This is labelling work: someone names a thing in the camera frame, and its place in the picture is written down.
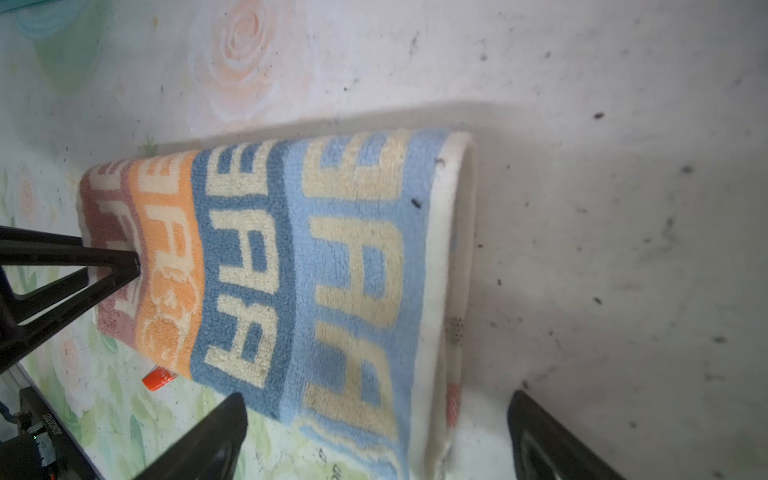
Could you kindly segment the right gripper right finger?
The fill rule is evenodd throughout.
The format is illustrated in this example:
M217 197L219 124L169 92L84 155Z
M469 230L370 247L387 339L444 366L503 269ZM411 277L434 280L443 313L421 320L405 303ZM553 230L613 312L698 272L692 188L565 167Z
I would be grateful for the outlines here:
M624 480L524 390L512 395L507 424L517 479Z

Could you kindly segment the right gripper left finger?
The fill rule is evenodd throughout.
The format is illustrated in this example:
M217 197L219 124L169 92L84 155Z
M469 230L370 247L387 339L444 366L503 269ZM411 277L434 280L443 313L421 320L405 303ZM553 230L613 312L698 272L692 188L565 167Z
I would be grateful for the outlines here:
M229 395L137 479L231 480L248 428L241 393Z

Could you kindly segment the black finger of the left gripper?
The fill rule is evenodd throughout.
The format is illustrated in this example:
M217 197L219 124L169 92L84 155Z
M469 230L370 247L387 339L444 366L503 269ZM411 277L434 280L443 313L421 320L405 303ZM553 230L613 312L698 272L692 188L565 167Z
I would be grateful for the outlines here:
M141 272L133 251L90 248L79 237L1 228L1 266L63 266L77 270L29 293L13 291L1 274L1 370L107 299Z

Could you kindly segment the striped lettered towel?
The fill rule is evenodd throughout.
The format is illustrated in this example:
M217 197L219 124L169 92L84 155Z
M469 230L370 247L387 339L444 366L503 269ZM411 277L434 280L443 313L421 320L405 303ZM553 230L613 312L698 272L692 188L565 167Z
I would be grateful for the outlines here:
M441 479L474 241L469 133L265 140L90 168L85 244L135 252L99 330L351 456Z

